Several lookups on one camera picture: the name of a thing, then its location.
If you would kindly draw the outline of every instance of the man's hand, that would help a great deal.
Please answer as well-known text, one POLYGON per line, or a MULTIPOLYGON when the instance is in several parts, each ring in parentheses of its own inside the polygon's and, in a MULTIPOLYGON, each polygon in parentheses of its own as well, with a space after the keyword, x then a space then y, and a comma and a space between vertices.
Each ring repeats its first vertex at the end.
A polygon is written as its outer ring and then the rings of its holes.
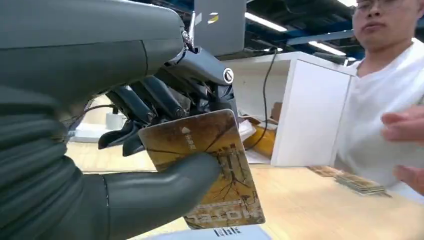
MULTIPOLYGON (((415 142, 424 146, 424 106, 415 105, 403 112, 386 113, 381 120, 384 124, 381 134, 387 141, 415 142)), ((424 168, 400 165, 393 169, 393 175, 424 195, 424 168)))
POLYGON ((382 135, 386 140, 424 144, 424 106, 412 106, 403 112, 386 113, 381 120, 385 126, 382 135))

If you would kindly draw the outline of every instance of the ceiling light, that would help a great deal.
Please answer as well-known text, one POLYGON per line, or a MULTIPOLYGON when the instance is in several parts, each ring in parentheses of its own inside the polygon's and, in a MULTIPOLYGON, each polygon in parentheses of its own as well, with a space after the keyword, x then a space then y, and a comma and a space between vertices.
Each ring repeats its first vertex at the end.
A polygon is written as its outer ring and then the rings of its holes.
MULTIPOLYGON (((277 48, 277 52, 281 52, 283 49, 281 48, 281 47, 278 47, 277 48)), ((266 48, 266 49, 264 49, 263 51, 265 51, 265 52, 269 52, 269 51, 271 51, 271 48, 266 48)))
POLYGON ((356 7, 358 5, 357 0, 338 0, 338 1, 348 7, 356 7))
POLYGON ((329 53, 332 53, 332 54, 334 54, 334 55, 338 55, 338 56, 345 56, 345 55, 346 55, 346 53, 344 53, 344 52, 342 52, 342 51, 339 51, 339 50, 337 50, 337 49, 334 49, 334 48, 329 47, 329 46, 327 46, 327 45, 324 45, 324 44, 322 44, 322 43, 318 43, 318 42, 316 42, 316 41, 310 41, 310 42, 308 42, 308 43, 309 43, 310 45, 312 45, 312 46, 316 47, 316 48, 322 49, 322 50, 324 50, 324 51, 326 51, 326 52, 329 52, 329 53))
POLYGON ((262 25, 264 25, 264 26, 266 26, 266 27, 268 27, 270 29, 274 29, 274 30, 277 30, 279 32, 285 32, 285 31, 287 31, 287 28, 284 28, 284 27, 282 27, 280 25, 277 25, 277 24, 275 24, 273 22, 270 22, 268 20, 265 20, 263 18, 260 18, 258 16, 255 16, 255 15, 253 15, 251 13, 245 12, 244 13, 244 16, 247 19, 250 19, 250 20, 255 21, 255 22, 259 23, 259 24, 262 24, 262 25))

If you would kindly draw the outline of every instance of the cable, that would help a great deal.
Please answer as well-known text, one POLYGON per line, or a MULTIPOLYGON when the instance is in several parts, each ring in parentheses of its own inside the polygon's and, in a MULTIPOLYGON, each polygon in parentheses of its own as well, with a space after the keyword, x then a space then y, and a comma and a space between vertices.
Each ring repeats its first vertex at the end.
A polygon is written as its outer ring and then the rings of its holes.
POLYGON ((274 56, 272 57, 271 64, 269 65, 268 71, 266 72, 265 79, 263 80, 263 86, 262 86, 263 105, 265 107, 265 129, 263 130, 262 135, 259 137, 259 139, 252 146, 245 148, 245 151, 249 151, 253 149, 256 145, 258 145, 258 143, 265 136, 265 132, 267 131, 267 128, 268 128, 267 94, 265 92, 265 89, 267 87, 268 76, 270 75, 271 69, 273 68, 277 53, 278 53, 278 49, 276 48, 274 50, 274 56))
POLYGON ((74 119, 76 119, 75 121, 77 121, 79 118, 83 117, 89 111, 94 110, 94 109, 100 109, 100 108, 113 108, 113 109, 115 109, 115 108, 117 108, 117 106, 115 104, 103 104, 103 105, 92 106, 92 107, 89 107, 86 110, 84 110, 84 112, 82 112, 82 114, 77 115, 77 116, 73 116, 73 117, 68 118, 66 120, 62 120, 61 122, 63 123, 63 122, 67 122, 67 121, 74 120, 74 119))

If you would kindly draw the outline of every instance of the white t-shirt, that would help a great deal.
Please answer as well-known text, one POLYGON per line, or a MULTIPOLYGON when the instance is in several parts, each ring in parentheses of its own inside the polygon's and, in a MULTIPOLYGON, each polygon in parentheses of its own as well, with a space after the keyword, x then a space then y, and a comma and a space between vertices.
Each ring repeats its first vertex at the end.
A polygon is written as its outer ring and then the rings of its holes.
POLYGON ((396 165, 424 168, 424 147, 388 142, 381 135, 384 113, 405 110, 424 97, 424 43, 415 42, 384 69, 356 77, 352 85, 340 128, 340 160, 355 174, 424 203, 424 196, 392 173, 396 165))

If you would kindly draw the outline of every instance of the table surface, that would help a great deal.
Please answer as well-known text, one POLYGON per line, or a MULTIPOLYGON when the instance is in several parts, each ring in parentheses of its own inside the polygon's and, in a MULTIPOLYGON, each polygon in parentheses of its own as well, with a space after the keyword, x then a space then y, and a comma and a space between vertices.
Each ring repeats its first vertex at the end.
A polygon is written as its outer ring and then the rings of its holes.
MULTIPOLYGON (((154 170, 145 153, 122 157, 121 148, 70 143, 68 156, 85 172, 154 170)), ((306 168, 252 165, 266 223, 275 240, 423 240, 424 206, 393 198, 360 196, 306 168)), ((188 229, 182 218, 134 239, 188 229)))

